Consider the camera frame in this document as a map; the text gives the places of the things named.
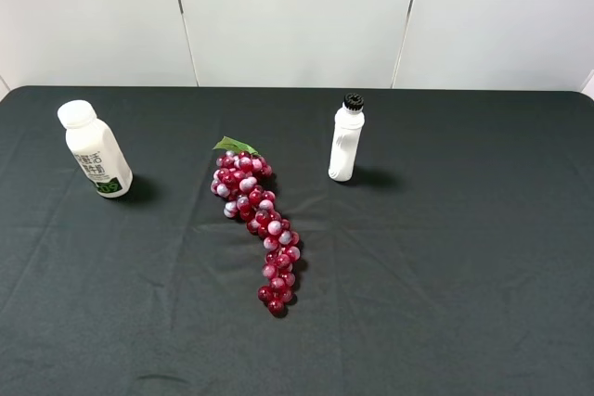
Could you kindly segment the black tablecloth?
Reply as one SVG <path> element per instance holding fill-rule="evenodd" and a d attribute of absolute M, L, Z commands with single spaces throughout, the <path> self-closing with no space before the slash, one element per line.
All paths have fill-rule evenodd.
<path fill-rule="evenodd" d="M 593 103 L 573 92 L 21 87 L 1 103 L 5 395 L 589 395 Z M 89 102 L 133 173 L 101 197 L 58 109 Z M 295 300 L 210 185 L 223 137 L 272 166 Z"/>

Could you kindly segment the white milk bottle green label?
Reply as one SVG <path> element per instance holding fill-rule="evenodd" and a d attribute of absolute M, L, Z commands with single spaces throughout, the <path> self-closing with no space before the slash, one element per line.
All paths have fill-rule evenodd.
<path fill-rule="evenodd" d="M 65 141 L 71 154 L 103 198 L 125 195 L 133 182 L 133 173 L 109 126 L 85 100 L 72 100 L 57 112 L 64 127 Z"/>

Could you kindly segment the red artificial grape bunch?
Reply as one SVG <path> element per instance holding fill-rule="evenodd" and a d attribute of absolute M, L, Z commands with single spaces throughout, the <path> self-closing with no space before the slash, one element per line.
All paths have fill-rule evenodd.
<path fill-rule="evenodd" d="M 247 231 L 259 237 L 265 250 L 262 275 L 266 283 L 258 288 L 258 300 L 275 317 L 282 317 L 295 300 L 295 264 L 301 259 L 301 238 L 289 219 L 277 209 L 277 195 L 267 187 L 272 166 L 254 147 L 228 136 L 214 148 L 211 192 L 225 202 L 224 215 L 245 223 Z"/>

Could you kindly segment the slim white bottle black cap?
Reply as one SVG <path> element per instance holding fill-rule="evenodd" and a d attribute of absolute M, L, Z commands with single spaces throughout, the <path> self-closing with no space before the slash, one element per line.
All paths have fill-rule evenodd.
<path fill-rule="evenodd" d="M 329 178 L 347 182 L 352 178 L 355 157 L 362 128 L 365 123 L 364 98 L 347 94 L 335 113 L 334 131 L 329 159 Z"/>

